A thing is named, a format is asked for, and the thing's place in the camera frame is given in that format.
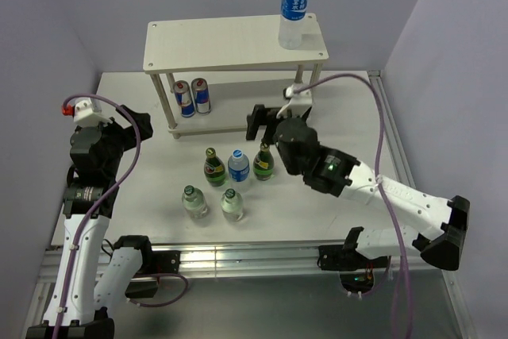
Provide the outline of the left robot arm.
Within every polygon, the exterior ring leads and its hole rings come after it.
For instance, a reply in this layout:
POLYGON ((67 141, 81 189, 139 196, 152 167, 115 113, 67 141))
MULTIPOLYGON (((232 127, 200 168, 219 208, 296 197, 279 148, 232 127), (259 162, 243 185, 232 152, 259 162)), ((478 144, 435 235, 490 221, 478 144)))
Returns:
POLYGON ((125 300, 131 279, 154 267, 148 237, 122 236, 103 277, 97 277, 102 242, 123 180, 117 176, 121 158, 130 149, 139 154, 141 142, 153 135, 149 114, 124 105, 116 111, 129 127, 104 117, 85 99, 63 108, 77 125, 63 197, 63 251, 48 309, 41 324, 28 328, 28 338, 114 337, 114 312, 125 300))

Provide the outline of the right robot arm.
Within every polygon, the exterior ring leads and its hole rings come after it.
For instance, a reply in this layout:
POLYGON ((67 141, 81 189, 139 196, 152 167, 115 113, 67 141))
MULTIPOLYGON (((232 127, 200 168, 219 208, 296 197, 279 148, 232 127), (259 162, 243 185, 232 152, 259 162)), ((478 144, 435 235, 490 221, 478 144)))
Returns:
POLYGON ((435 268, 459 268, 468 231, 470 202, 466 198, 434 197, 378 175, 354 156, 321 145, 304 117, 278 117, 277 113, 276 108, 254 106, 247 116, 247 140, 254 140, 259 127, 264 127, 262 141, 277 148, 288 174, 300 175, 305 185, 322 194, 384 210, 396 218, 393 228, 353 227, 343 243, 320 246, 320 269, 383 268, 402 249, 435 268))

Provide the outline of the blue label water bottle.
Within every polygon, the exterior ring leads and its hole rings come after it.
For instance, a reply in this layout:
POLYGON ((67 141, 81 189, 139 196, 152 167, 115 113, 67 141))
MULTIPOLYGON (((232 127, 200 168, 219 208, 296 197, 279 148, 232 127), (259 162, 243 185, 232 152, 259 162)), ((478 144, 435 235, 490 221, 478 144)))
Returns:
POLYGON ((250 187, 250 163, 248 157, 235 149, 228 159, 229 178, 233 188, 238 192, 245 192, 250 187))
POLYGON ((285 49, 296 49, 302 43, 302 28, 308 0, 281 0, 279 45, 285 49))

